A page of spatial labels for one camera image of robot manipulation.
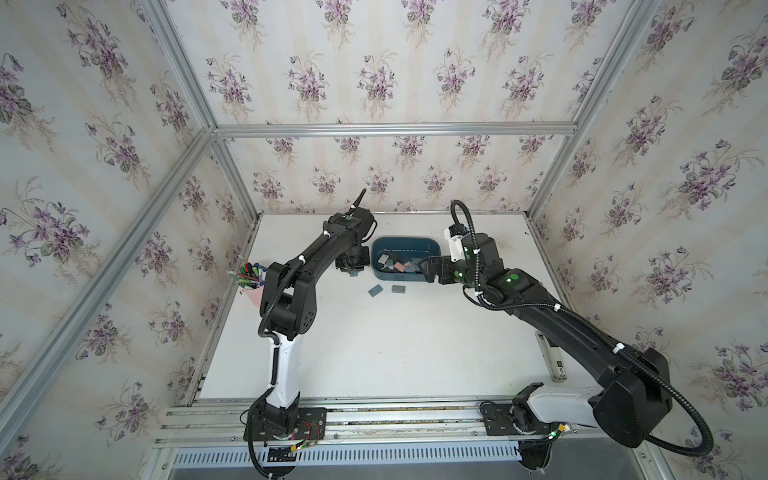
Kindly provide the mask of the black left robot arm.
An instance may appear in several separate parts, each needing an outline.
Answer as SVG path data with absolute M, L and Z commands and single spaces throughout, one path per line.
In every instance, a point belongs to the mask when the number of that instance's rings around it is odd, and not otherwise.
M 377 221 L 361 206 L 365 193 L 324 221 L 321 234 L 295 258 L 266 271 L 257 333 L 270 342 L 271 357 L 267 388 L 248 410 L 250 439 L 288 440 L 299 431 L 300 352 L 317 317 L 317 283 L 331 266 L 357 274 L 370 265 L 366 243 Z

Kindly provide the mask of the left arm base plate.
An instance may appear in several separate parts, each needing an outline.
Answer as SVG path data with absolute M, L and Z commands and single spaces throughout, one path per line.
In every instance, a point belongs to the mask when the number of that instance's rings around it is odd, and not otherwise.
M 299 453 L 324 439 L 327 415 L 325 408 L 249 408 L 240 420 L 251 463 L 262 470 L 295 464 Z

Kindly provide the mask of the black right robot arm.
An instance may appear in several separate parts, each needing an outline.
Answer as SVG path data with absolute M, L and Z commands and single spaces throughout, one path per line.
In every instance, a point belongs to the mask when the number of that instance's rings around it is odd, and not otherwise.
M 469 208 L 451 202 L 446 229 L 450 253 L 420 264 L 427 282 L 457 284 L 475 307 L 504 312 L 534 327 L 576 360 L 600 390 L 586 401 L 588 414 L 611 439 L 625 447 L 649 442 L 669 452 L 703 457 L 714 448 L 701 413 L 670 381 L 669 365 L 658 351 L 643 352 L 615 339 L 556 299 L 519 268 L 505 267 L 493 238 L 476 230 Z M 679 405 L 699 433 L 698 443 L 677 445 L 653 431 Z

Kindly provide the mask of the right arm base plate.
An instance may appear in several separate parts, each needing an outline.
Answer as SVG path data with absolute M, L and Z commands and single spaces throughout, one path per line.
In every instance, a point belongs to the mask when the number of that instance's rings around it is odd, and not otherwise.
M 553 444 L 569 429 L 565 423 L 545 423 L 534 414 L 529 401 L 543 386 L 542 382 L 531 383 L 507 404 L 490 400 L 479 404 L 488 436 L 520 434 L 528 437 L 528 440 L 518 442 L 518 463 L 530 472 L 539 473 L 543 473 L 551 461 Z

